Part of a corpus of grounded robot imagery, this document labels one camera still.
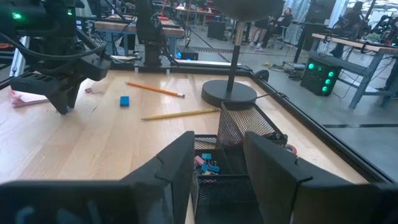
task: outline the workbench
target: workbench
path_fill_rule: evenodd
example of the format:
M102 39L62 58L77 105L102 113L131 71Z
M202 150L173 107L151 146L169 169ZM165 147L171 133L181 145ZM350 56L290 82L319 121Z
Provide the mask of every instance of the workbench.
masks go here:
M117 180L128 175L185 131L217 134L220 113L142 121L158 114L211 108L201 99L202 85L226 76L109 71L100 82L81 84L75 109L60 115L50 103L13 109L10 87L0 90L0 182L21 179ZM237 82L265 92L248 77ZM126 85L136 82L186 94L178 98ZM95 94L85 93L92 88ZM130 107L120 108L120 96ZM360 184L361 177L271 97L257 105L289 136L298 156ZM192 203L187 223L193 222Z
M373 79L377 67L379 66L384 55L386 54L398 55L397 47L366 45L365 46L366 50L373 51L376 54L373 56L371 63L367 67L364 67L355 63L344 61L342 58L335 58L332 57L331 55L318 53L317 50L320 41L324 40L325 36L321 34L312 34L312 36L315 38L315 41L309 53L311 58L314 58L321 62L326 62L335 66L342 67L344 70L353 72L363 77L359 85L355 85L354 83L350 83L347 82L346 80L342 80L339 78L339 80L342 81L343 83L355 87L357 89L353 99L351 100L351 103L349 104L350 108L354 109L361 100L362 96L383 96L384 98L382 100L381 106L383 107L387 106L388 102L391 100L393 96L395 96L396 92L398 91L398 80L394 82L389 91L366 91L366 89L371 80ZM327 37L327 41L336 42L360 49L364 45L364 42L348 40L346 38L341 38L341 37Z
M175 25L173 20L161 21L163 25ZM137 34L136 21L131 22L129 25L118 23L118 22L103 22L97 21L95 22L95 28L99 32L105 33L105 40L107 43L106 52L110 55L113 55L113 42L112 36L116 35L124 35L124 54L128 55L128 44L127 44L127 35L129 34ZM170 28L163 27L163 30L166 34L166 37L170 40L169 51L172 57L175 57L176 51L175 48L177 46L177 39L181 39L184 37L185 31L180 28Z
M212 12L208 12L208 11L196 11L196 10L187 10L187 9L179 9L176 8L175 10L177 10L177 18L180 18L180 14L181 12L184 12L188 15L189 14L194 14L195 15L195 25L198 25L198 14L204 15L204 19L203 19L203 26L206 26L206 16L211 15L214 16L214 13Z

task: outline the desk organizer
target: desk organizer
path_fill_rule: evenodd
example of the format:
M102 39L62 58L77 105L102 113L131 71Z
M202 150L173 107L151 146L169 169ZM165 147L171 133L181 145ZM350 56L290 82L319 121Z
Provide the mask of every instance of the desk organizer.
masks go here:
M215 135L195 136L195 156L211 154L220 175L202 175L196 166L191 186L195 221L201 223L262 223L248 175L233 175Z
M243 153L245 132L251 131L264 137L271 134L279 137L270 139L273 143L282 147L287 144L287 136L282 134L255 103L223 102L221 109L217 137L233 174L248 173Z
M195 156L211 154L220 167L218 175L203 175L201 167L195 167L191 187L195 221L263 223L246 169L244 134L252 131L283 147L287 136L255 103L224 102L221 109L218 135L195 136Z

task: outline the blue eraser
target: blue eraser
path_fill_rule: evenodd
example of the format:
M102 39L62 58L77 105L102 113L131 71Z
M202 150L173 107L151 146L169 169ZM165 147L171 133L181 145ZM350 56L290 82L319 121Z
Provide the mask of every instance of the blue eraser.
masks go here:
M120 96L120 106L130 106L130 98L128 96Z
M204 160L211 160L211 154L203 153L201 158Z
M217 166L210 166L210 165L208 165L208 166L207 166L207 169L210 170L210 171L213 171L213 172L220 172L220 168L217 167Z
M201 171L202 171L202 172L206 172L206 171L207 171L207 165L206 165L206 164L203 164L203 165L201 166Z

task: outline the lamp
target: lamp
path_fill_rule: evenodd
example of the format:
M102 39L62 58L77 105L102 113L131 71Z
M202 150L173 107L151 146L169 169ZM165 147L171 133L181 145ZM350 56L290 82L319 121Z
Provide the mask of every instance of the lamp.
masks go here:
M212 80L203 84L201 97L208 104L221 107L223 101L255 102L257 93L250 86L234 82L245 22L258 21L272 12L271 0L213 0L226 16L238 21L231 70L227 80Z

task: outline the green light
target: green light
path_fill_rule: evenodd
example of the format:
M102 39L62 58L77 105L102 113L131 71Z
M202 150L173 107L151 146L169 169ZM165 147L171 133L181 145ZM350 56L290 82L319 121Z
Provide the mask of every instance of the green light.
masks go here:
M13 12L13 13L12 13L12 18L13 18L13 19L22 19L22 16L21 16L19 13Z

